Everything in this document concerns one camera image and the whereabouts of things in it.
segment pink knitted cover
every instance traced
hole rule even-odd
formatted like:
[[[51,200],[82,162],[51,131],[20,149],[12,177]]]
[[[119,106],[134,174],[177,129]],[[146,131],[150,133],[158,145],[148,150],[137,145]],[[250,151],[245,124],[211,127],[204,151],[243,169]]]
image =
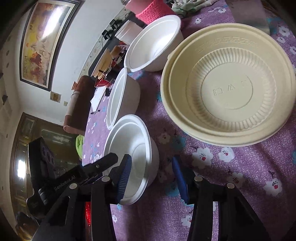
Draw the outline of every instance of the pink knitted cover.
[[[146,24],[166,15],[175,15],[175,12],[163,2],[163,0],[154,0],[143,12],[136,15],[138,19]]]

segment white paper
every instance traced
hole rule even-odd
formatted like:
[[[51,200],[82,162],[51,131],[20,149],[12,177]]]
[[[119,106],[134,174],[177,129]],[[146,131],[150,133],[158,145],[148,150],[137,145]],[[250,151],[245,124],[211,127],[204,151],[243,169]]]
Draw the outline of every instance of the white paper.
[[[93,109],[93,112],[98,109],[98,106],[105,94],[106,86],[99,87],[96,89],[96,92],[94,93],[94,97],[91,100],[91,107]]]

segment framed painting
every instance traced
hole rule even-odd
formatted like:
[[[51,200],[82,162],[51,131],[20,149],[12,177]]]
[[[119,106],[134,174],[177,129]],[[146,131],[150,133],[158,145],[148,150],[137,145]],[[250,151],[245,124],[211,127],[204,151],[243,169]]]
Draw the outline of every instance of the framed painting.
[[[80,0],[39,0],[28,16],[20,47],[20,80],[50,91],[63,36]]]

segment screw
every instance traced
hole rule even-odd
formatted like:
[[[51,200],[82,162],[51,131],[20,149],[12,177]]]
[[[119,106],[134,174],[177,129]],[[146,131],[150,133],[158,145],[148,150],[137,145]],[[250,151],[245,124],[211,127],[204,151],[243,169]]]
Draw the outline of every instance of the screw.
[[[76,183],[72,183],[72,184],[70,184],[70,189],[75,189],[76,187],[77,187],[77,184]]]
[[[226,185],[229,189],[234,189],[235,185],[233,183],[227,183]]]
[[[194,177],[194,181],[196,181],[196,182],[201,182],[202,180],[203,180],[203,178],[201,176]]]
[[[108,177],[108,176],[104,176],[104,177],[102,177],[102,182],[109,182],[110,181],[110,177]]]

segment tablecloth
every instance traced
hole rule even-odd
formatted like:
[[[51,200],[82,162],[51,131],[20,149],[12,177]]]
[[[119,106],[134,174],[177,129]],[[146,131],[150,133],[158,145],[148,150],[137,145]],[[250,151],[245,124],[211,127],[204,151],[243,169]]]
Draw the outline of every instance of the tablecloth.
[[[296,63],[296,40],[279,17],[266,11],[271,36]],[[224,0],[183,20],[184,37],[217,23],[234,22]],[[233,182],[263,222],[272,240],[280,240],[296,220],[296,109],[284,127],[261,143],[239,148],[218,147],[195,140],[179,129],[167,115],[161,95],[162,72],[139,71],[131,76],[141,88],[136,115],[147,125],[160,154],[156,180],[131,206],[111,205],[114,229],[119,241],[186,240],[193,205],[181,200],[171,159],[182,161],[211,183]],[[90,115],[83,144],[83,165],[102,157],[108,136],[106,111]],[[218,204],[213,203],[213,238],[218,238]]]

